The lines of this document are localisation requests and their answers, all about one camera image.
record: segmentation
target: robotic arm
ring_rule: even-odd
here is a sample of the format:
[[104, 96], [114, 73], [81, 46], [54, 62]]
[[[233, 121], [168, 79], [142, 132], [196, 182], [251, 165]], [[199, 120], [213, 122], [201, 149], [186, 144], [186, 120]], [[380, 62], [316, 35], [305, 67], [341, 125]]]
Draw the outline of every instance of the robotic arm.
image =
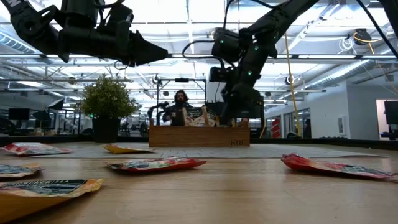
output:
[[[221, 91], [224, 99], [220, 123], [226, 123], [243, 108], [261, 99], [253, 88], [260, 79], [261, 70], [268, 57], [276, 58], [275, 44], [285, 34], [289, 26], [318, 0], [289, 0], [279, 4], [239, 34], [221, 30], [215, 34], [212, 54], [227, 62], [238, 62], [236, 68], [216, 68], [210, 70], [211, 82], [225, 82]], [[398, 32], [398, 0], [379, 0]]]
[[[105, 5], [104, 0], [62, 0], [61, 10], [49, 6], [37, 12], [28, 0], [1, 0], [22, 40], [64, 62], [69, 61], [70, 53], [119, 60], [130, 67], [165, 59], [167, 50], [129, 30], [134, 16], [123, 1]], [[107, 22], [105, 8], [111, 8]], [[96, 28], [98, 14], [101, 23]], [[55, 29], [52, 20], [63, 29]]]

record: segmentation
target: wooden box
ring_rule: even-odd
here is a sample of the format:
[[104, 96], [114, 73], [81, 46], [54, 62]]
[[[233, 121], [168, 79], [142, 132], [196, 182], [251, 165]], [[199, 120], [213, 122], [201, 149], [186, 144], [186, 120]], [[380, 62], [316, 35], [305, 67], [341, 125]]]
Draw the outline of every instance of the wooden box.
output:
[[149, 147], [249, 147], [248, 125], [235, 128], [149, 126]]

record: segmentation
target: wooden table surface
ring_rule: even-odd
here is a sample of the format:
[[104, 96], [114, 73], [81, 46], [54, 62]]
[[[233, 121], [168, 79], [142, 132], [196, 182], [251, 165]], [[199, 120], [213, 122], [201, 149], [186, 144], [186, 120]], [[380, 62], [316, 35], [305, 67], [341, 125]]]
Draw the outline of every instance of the wooden table surface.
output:
[[[398, 170], [397, 161], [389, 158], [329, 160]], [[34, 180], [105, 178], [97, 193], [15, 223], [398, 222], [398, 184], [390, 182], [292, 172], [279, 159], [208, 159], [195, 170], [147, 175], [120, 174], [104, 166], [105, 162], [122, 161], [0, 159], [2, 164], [40, 163], [46, 169]]]

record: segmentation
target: man's hair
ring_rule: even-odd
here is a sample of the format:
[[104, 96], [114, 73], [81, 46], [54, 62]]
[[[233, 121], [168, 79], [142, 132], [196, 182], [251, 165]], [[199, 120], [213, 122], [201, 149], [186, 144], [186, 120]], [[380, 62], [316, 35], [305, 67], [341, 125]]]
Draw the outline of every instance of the man's hair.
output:
[[184, 90], [179, 90], [179, 91], [177, 91], [177, 92], [175, 93], [175, 95], [174, 95], [174, 101], [177, 101], [177, 95], [178, 95], [179, 93], [184, 94], [184, 103], [186, 103], [186, 102], [188, 101], [188, 96], [187, 96], [187, 94], [184, 92]]

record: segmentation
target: plant pot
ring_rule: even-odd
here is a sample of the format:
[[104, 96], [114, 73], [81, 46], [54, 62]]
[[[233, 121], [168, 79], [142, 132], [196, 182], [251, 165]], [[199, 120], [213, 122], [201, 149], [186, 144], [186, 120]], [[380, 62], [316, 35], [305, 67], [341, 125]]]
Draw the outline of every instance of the plant pot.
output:
[[113, 143], [118, 141], [119, 119], [93, 119], [94, 142]]

